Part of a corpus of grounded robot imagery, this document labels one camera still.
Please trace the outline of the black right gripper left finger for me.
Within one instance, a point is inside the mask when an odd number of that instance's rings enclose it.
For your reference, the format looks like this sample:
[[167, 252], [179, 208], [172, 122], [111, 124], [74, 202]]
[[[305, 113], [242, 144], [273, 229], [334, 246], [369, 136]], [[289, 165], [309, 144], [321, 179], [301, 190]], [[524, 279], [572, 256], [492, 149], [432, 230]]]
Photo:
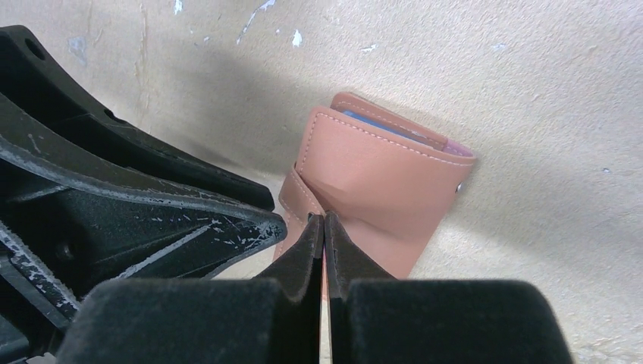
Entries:
[[134, 279], [95, 287], [59, 363], [317, 363], [324, 219], [247, 280]]

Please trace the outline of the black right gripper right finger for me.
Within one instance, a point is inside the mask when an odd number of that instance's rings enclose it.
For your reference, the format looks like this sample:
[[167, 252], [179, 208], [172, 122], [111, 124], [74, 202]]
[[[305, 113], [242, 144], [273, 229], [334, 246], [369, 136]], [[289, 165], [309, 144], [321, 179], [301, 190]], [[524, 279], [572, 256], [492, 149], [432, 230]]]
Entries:
[[399, 280], [325, 216], [335, 363], [570, 363], [548, 301], [515, 280]]

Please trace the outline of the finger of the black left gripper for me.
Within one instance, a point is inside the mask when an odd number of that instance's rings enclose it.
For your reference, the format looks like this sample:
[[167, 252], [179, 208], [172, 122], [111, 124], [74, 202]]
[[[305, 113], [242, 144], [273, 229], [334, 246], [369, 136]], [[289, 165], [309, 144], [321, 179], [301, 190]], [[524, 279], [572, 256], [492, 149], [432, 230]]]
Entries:
[[66, 329], [104, 281], [211, 277], [285, 232], [264, 186], [189, 156], [1, 139], [1, 315], [24, 331]]
[[1, 28], [1, 93], [47, 128], [108, 162], [274, 210], [266, 186], [204, 162], [116, 117], [25, 26]]

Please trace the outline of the pink leather card holder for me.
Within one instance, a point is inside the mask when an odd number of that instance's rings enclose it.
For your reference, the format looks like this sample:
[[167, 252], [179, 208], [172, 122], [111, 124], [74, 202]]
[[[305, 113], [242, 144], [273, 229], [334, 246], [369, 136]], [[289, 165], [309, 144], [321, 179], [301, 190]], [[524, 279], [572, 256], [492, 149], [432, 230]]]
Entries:
[[350, 239], [395, 278], [408, 278], [476, 158], [470, 149], [354, 93], [311, 110], [279, 201], [282, 256], [309, 215], [333, 212]]

